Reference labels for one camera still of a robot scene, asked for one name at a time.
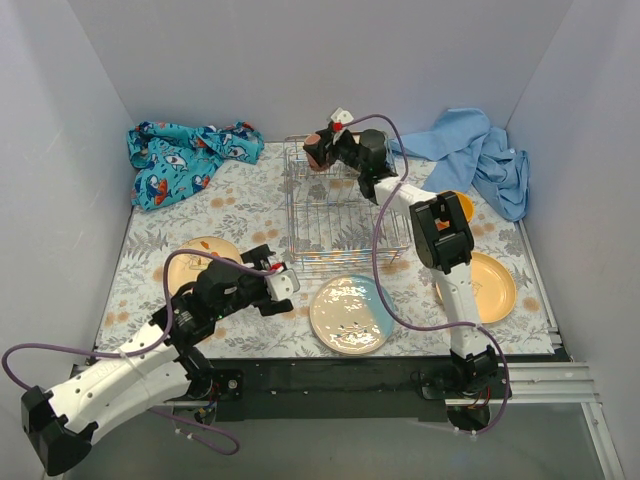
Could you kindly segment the aluminium frame rail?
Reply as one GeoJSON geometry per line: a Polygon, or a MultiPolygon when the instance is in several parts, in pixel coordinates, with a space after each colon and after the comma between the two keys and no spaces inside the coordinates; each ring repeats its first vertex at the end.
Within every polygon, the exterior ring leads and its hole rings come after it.
{"type": "Polygon", "coordinates": [[[111,433],[73,479],[620,479],[599,394],[583,363],[515,362],[512,395],[444,422],[416,418],[221,422],[223,456],[147,413],[111,433]]]}

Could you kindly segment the beige bird pattern plate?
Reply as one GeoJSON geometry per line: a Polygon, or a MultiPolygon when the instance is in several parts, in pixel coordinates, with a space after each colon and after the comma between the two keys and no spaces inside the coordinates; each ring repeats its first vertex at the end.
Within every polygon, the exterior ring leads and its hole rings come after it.
{"type": "MultiPolygon", "coordinates": [[[[194,250],[219,256],[236,263],[241,262],[239,250],[235,245],[222,238],[213,236],[203,236],[189,240],[179,247],[179,250],[194,250]]],[[[184,284],[194,282],[201,271],[204,271],[211,260],[200,255],[180,254],[176,255],[170,262],[168,268],[168,290],[171,295],[175,295],[184,284]]]]}

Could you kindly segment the plain orange plate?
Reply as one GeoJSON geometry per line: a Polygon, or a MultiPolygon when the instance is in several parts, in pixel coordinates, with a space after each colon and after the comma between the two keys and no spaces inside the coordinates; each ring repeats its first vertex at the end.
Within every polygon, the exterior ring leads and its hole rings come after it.
{"type": "Polygon", "coordinates": [[[484,253],[473,252],[469,267],[460,264],[449,275],[439,270],[433,274],[449,323],[495,323],[515,306],[516,285],[511,274],[484,253]]]}

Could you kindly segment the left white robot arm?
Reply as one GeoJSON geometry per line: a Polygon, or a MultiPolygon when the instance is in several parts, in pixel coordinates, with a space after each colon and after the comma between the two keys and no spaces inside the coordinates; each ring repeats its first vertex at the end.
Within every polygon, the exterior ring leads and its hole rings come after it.
{"type": "Polygon", "coordinates": [[[203,253],[207,266],[166,291],[165,306],[120,347],[93,353],[93,365],[49,389],[25,388],[22,428],[46,474],[71,470],[107,433],[159,403],[210,395],[214,368],[197,346],[217,323],[248,307],[263,317],[293,308],[300,283],[272,255],[267,245],[240,261],[203,253]]]}

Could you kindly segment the blue shark pattern cloth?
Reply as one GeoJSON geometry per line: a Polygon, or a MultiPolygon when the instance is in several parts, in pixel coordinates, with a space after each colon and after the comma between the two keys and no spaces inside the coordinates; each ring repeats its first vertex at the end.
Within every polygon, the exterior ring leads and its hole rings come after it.
{"type": "Polygon", "coordinates": [[[228,160],[254,165],[264,140],[246,122],[225,128],[142,122],[126,137],[137,174],[131,203],[145,211],[183,201],[201,191],[228,160]]]}

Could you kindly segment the beige and blue plate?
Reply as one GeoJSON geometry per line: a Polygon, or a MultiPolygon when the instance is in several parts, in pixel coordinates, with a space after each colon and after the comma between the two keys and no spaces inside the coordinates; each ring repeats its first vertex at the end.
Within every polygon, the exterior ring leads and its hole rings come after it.
{"type": "Polygon", "coordinates": [[[349,356],[380,349],[395,325],[376,284],[364,275],[342,275],[327,281],[310,302],[316,337],[330,350],[349,356]]]}

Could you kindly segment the yellow bowl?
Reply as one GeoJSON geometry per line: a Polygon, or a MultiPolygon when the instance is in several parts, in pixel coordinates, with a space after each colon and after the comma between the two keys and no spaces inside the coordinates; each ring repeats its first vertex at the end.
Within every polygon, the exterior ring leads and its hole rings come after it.
{"type": "Polygon", "coordinates": [[[461,204],[466,221],[470,223],[475,214],[475,207],[472,199],[462,192],[455,191],[455,194],[461,204]]]}

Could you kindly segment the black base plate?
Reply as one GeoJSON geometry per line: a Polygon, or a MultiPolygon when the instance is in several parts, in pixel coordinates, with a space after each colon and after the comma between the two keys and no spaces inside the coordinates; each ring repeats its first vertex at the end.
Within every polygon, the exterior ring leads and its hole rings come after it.
{"type": "Polygon", "coordinates": [[[214,391],[169,405],[195,409],[216,400],[221,422],[284,419],[416,418],[444,422],[445,404],[509,396],[502,370],[464,383],[448,357],[219,359],[214,391]]]}

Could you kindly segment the light blue shirt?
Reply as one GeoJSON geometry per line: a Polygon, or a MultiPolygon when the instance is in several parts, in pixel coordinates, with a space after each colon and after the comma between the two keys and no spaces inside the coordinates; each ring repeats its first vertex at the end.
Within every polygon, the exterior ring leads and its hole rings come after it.
{"type": "Polygon", "coordinates": [[[423,183],[430,192],[474,188],[504,219],[522,220],[529,200],[530,161],[508,143],[507,132],[477,108],[449,109],[425,132],[391,142],[396,153],[434,162],[423,183]]]}

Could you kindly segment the floral table mat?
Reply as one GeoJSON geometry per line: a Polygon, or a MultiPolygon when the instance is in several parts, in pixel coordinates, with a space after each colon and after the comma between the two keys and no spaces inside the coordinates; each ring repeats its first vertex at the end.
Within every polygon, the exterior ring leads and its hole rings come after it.
{"type": "Polygon", "coordinates": [[[169,253],[191,239],[213,236],[240,251],[267,244],[297,274],[301,287],[293,310],[262,317],[254,308],[222,321],[201,343],[212,358],[327,357],[330,350],[314,334],[310,302],[329,279],[344,273],[378,274],[400,322],[381,347],[383,356],[439,356],[449,351],[450,331],[430,272],[412,245],[409,224],[384,215],[379,256],[359,271],[305,273],[288,251],[283,144],[269,144],[259,162],[229,162],[195,196],[153,212],[135,209],[126,232],[110,298],[95,346],[121,345],[164,303],[162,269],[169,253]]]}

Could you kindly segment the wire dish rack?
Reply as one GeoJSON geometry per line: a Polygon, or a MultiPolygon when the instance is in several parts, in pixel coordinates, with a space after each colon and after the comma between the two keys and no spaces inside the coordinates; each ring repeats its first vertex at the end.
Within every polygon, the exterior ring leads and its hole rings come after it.
{"type": "Polygon", "coordinates": [[[366,270],[380,208],[361,195],[358,173],[343,163],[323,172],[311,170],[304,139],[296,135],[283,142],[292,263],[305,273],[366,270]]]}

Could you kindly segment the pink mug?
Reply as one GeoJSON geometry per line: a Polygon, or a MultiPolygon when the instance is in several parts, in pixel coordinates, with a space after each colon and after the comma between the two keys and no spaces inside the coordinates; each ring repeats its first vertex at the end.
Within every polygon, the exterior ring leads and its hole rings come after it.
{"type": "Polygon", "coordinates": [[[322,172],[330,168],[323,139],[318,133],[313,133],[305,138],[303,150],[308,165],[313,171],[322,172]]]}

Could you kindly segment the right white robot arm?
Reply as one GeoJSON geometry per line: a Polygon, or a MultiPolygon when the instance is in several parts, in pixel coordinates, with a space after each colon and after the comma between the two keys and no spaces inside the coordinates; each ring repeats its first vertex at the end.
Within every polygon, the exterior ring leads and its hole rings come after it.
{"type": "Polygon", "coordinates": [[[417,256],[439,288],[451,332],[450,377],[441,385],[464,397],[479,395],[497,377],[498,352],[482,330],[471,277],[474,238],[456,194],[429,193],[401,179],[387,160],[386,136],[379,130],[354,137],[329,126],[309,135],[303,149],[312,169],[343,163],[357,173],[366,200],[410,222],[417,256]]]}

